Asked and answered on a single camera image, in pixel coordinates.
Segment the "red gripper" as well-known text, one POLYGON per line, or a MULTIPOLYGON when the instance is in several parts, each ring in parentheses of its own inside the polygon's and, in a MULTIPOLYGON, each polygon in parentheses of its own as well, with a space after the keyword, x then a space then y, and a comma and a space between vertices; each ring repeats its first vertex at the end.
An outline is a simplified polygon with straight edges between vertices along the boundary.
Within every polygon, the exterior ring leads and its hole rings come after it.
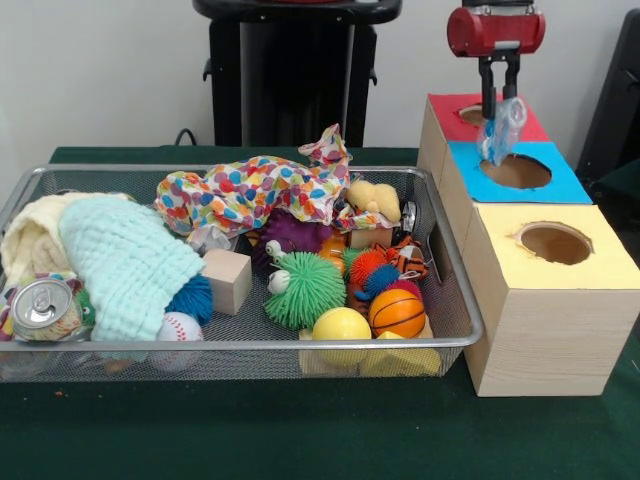
POLYGON ((455 56, 478 58, 485 120, 493 120, 496 112, 493 59, 490 56, 496 52, 516 52, 505 56, 507 69, 503 86, 503 99, 515 98, 519 54, 534 53, 542 44, 545 33, 545 16, 533 6, 459 7, 451 13, 446 29, 447 42, 455 56))

